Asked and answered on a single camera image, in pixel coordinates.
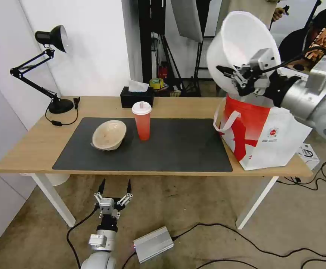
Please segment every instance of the lamp base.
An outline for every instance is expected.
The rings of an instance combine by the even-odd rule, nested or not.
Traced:
[[[52,114],[61,114],[70,111],[74,107],[71,100],[68,99],[53,99],[48,107]]]

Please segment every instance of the lamp arm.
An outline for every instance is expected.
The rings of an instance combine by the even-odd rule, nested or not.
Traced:
[[[31,71],[32,69],[35,69],[36,67],[40,66],[41,64],[44,64],[45,62],[52,59],[54,57],[54,53],[55,53],[55,51],[53,49],[51,49],[51,48],[46,49],[44,52],[33,57],[32,59],[28,60],[27,62],[23,63],[22,65],[12,68],[10,70],[10,74],[13,75],[14,77],[18,78],[19,80],[23,81],[24,83],[30,85],[31,87],[35,88],[36,90],[40,91],[41,93],[47,95],[49,98],[56,99],[56,98],[58,98],[56,93],[52,93],[24,77],[25,73]],[[32,62],[32,61],[36,60],[37,58],[42,57],[44,55],[47,55],[48,58],[42,60],[41,62],[39,62],[37,64],[26,66],[30,62]]]

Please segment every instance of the concrete floor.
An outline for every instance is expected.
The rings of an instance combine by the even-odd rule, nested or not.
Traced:
[[[210,93],[215,95],[215,86]],[[307,139],[321,159],[326,161],[326,141],[315,132]],[[88,215],[103,176],[71,176],[56,189],[79,221]],[[220,222],[235,227],[245,204],[258,188],[262,178],[246,177],[172,177],[172,176],[106,176],[106,197],[125,194],[132,179],[133,199],[118,221],[117,268],[133,252],[132,241],[163,225],[172,236],[197,222]],[[261,249],[285,254],[308,247],[326,254],[326,183],[318,191],[300,186],[276,183],[253,217],[241,231]],[[78,256],[83,262],[91,253],[87,242],[99,224],[98,213],[71,233]],[[68,227],[38,187],[0,238],[0,269],[76,268],[66,242]],[[301,263],[317,256],[310,252],[289,258],[261,254],[248,242],[221,227],[198,227],[177,241],[173,249],[139,265],[133,257],[127,269],[196,268],[211,260],[239,259],[259,269],[300,268]],[[205,268],[244,269],[235,263],[215,263]],[[311,263],[306,269],[326,268]]]

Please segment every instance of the red cup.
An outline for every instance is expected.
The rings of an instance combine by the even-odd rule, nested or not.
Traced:
[[[147,102],[137,102],[132,107],[132,112],[136,119],[139,138],[146,141],[150,137],[150,113],[152,107]]]

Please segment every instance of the black desk mat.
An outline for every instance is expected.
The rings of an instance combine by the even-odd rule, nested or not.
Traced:
[[[95,129],[120,120],[127,133],[118,149],[91,146]],[[83,118],[53,166],[55,170],[231,172],[212,119],[152,118],[150,139],[140,141],[133,118]]]

